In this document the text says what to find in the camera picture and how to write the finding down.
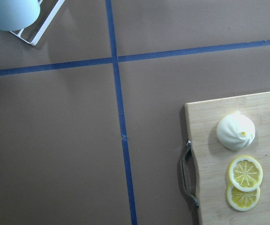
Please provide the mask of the light blue cup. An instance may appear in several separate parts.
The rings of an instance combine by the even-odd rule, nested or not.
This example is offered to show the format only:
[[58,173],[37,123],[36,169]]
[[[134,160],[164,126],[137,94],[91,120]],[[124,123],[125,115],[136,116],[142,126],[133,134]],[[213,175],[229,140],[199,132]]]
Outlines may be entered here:
[[37,0],[0,0],[0,30],[21,30],[32,25],[39,17]]

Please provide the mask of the white steamed bun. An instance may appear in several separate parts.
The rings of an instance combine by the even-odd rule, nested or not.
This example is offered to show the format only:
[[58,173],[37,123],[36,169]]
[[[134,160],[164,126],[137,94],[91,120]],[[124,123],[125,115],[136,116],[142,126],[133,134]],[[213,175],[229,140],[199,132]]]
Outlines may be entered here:
[[255,138],[255,125],[247,116],[236,111],[223,117],[216,129],[219,142],[227,149],[238,151],[249,146]]

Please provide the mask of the bamboo cutting board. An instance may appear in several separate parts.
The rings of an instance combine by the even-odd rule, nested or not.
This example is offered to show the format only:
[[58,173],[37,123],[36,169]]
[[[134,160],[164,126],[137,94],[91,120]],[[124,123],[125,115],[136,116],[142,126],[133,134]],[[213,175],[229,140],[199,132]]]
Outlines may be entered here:
[[[241,112],[255,124],[255,139],[246,148],[232,151],[217,139],[219,121]],[[270,91],[185,104],[188,138],[195,165],[195,196],[202,225],[270,225]],[[228,166],[238,156],[255,158],[263,169],[260,201],[241,212],[226,199]]]

